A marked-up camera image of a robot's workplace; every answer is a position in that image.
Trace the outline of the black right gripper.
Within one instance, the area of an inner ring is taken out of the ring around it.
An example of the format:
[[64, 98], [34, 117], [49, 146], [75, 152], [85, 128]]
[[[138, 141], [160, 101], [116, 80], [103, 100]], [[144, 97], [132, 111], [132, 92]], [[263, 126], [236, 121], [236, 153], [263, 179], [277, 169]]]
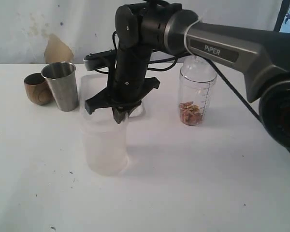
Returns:
[[85, 100], [87, 113], [113, 108], [113, 118], [120, 124], [151, 90], [159, 88], [157, 78], [145, 77], [152, 50], [149, 46], [137, 45], [105, 51], [103, 65], [109, 69], [107, 87]]

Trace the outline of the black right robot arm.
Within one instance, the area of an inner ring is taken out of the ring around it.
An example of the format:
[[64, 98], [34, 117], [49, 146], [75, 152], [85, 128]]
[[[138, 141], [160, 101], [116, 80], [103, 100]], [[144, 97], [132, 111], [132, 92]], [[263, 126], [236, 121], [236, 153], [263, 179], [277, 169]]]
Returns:
[[241, 72], [247, 101], [259, 101], [263, 126], [290, 150], [290, 33], [203, 23], [180, 3], [163, 0], [120, 6], [115, 28], [117, 49], [84, 58], [89, 71], [108, 68], [106, 88], [85, 100], [89, 114], [111, 108], [120, 123], [160, 85], [145, 76], [154, 50], [175, 58], [192, 54]]

